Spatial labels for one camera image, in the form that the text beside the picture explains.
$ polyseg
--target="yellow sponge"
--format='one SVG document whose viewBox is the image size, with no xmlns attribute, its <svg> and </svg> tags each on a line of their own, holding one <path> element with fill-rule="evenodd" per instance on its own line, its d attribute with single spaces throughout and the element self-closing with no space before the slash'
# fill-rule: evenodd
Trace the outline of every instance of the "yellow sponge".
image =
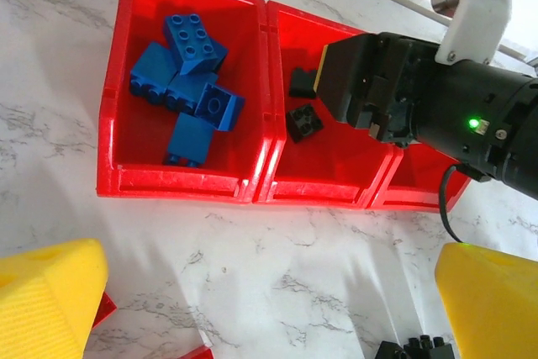
<svg viewBox="0 0 538 359">
<path fill-rule="evenodd" d="M 435 280 L 463 358 L 538 357 L 538 262 L 448 244 Z"/>
<path fill-rule="evenodd" d="M 82 358 L 107 278 L 97 240 L 0 259 L 0 358 Z"/>
</svg>

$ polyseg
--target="black lego brick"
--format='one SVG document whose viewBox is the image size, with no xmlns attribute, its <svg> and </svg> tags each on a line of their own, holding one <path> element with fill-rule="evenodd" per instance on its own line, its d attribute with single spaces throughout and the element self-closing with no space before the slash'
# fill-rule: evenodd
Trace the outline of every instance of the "black lego brick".
<svg viewBox="0 0 538 359">
<path fill-rule="evenodd" d="M 433 341 L 429 335 L 421 335 L 419 338 L 409 338 L 409 343 L 403 348 L 410 359 L 454 359 L 454 351 L 451 344 L 436 336 Z"/>
<path fill-rule="evenodd" d="M 377 350 L 375 359 L 409 359 L 409 356 L 400 345 L 383 341 Z"/>
<path fill-rule="evenodd" d="M 286 113 L 287 132 L 295 143 L 312 136 L 323 129 L 323 122 L 314 111 L 312 104 L 295 108 Z"/>
</svg>

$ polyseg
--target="red plastic bin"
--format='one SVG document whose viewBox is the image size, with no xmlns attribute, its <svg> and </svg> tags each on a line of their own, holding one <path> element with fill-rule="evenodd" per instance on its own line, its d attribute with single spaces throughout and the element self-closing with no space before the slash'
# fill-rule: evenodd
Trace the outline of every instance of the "red plastic bin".
<svg viewBox="0 0 538 359">
<path fill-rule="evenodd" d="M 218 84 L 246 99 L 234 131 L 215 133 L 198 169 L 162 165 L 177 114 L 129 92 L 145 47 L 166 45 L 164 17 L 193 12 L 229 49 Z M 263 0 L 119 0 L 99 113 L 98 195 L 250 202 L 274 139 L 268 72 Z"/>
<path fill-rule="evenodd" d="M 318 68 L 326 44 L 361 31 L 275 2 L 267 4 L 267 12 L 277 137 L 256 201 L 364 209 L 384 179 L 394 146 L 336 122 L 318 99 L 287 95 L 294 68 Z M 285 113 L 306 102 L 314 105 L 324 129 L 295 144 L 287 137 Z"/>
<path fill-rule="evenodd" d="M 427 145 L 398 150 L 370 209 L 439 211 L 439 186 L 446 169 L 456 161 Z M 446 189 L 446 206 L 452 209 L 471 179 L 452 174 Z"/>
<path fill-rule="evenodd" d="M 179 359 L 214 359 L 211 349 L 206 346 L 200 346 L 192 352 L 189 352 L 185 356 L 181 356 Z"/>
<path fill-rule="evenodd" d="M 245 97 L 234 131 L 215 133 L 201 168 L 163 166 L 177 115 L 129 92 L 129 72 L 163 18 L 199 13 L 229 49 L 219 84 Z M 425 145 L 400 150 L 335 122 L 319 100 L 290 98 L 293 68 L 318 67 L 324 45 L 361 31 L 263 0 L 119 0 L 98 140 L 98 195 L 438 210 L 453 160 Z M 312 102 L 324 129 L 294 144 L 285 113 Z M 469 180 L 455 173 L 448 206 Z"/>
</svg>

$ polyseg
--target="blue lego brick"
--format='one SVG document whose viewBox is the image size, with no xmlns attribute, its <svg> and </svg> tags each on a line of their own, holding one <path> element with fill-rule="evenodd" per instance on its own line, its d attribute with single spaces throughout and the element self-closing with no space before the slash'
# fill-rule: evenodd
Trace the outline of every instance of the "blue lego brick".
<svg viewBox="0 0 538 359">
<path fill-rule="evenodd" d="M 193 114 L 206 83 L 215 83 L 215 73 L 200 75 L 176 75 L 166 90 L 165 105 L 172 111 Z"/>
<path fill-rule="evenodd" d="M 245 99 L 225 88 L 208 83 L 194 111 L 194 116 L 209 122 L 216 130 L 232 130 Z"/>
<path fill-rule="evenodd" d="M 213 71 L 217 73 L 220 70 L 222 64 L 224 63 L 226 56 L 228 55 L 228 48 L 224 47 L 224 45 L 215 41 L 213 38 L 211 39 L 211 42 L 218 57 L 217 66 L 213 69 Z"/>
<path fill-rule="evenodd" d="M 166 150 L 165 163 L 177 165 L 181 159 L 186 159 L 189 167 L 205 163 L 213 133 L 214 128 L 207 122 L 192 115 L 179 114 Z"/>
<path fill-rule="evenodd" d="M 209 73 L 220 63 L 214 42 L 197 14 L 166 17 L 163 32 L 180 75 Z"/>
<path fill-rule="evenodd" d="M 152 104 L 164 102 L 166 88 L 177 74 L 171 52 L 152 42 L 133 66 L 130 75 L 130 91 L 146 98 Z"/>
</svg>

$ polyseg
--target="table surface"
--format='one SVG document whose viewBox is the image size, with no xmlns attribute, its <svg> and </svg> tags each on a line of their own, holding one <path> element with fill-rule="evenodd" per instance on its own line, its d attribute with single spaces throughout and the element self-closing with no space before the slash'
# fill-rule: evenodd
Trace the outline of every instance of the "table surface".
<svg viewBox="0 0 538 359">
<path fill-rule="evenodd" d="M 375 32 L 444 33 L 388 0 L 276 1 Z M 201 336 L 217 358 L 373 358 L 382 340 L 452 339 L 434 279 L 450 239 L 435 214 L 97 198 L 116 6 L 0 0 L 0 253 L 102 241 L 119 310 L 85 357 L 174 358 Z M 451 222 L 463 240 L 536 260 L 537 214 L 501 184 L 472 184 Z"/>
</svg>

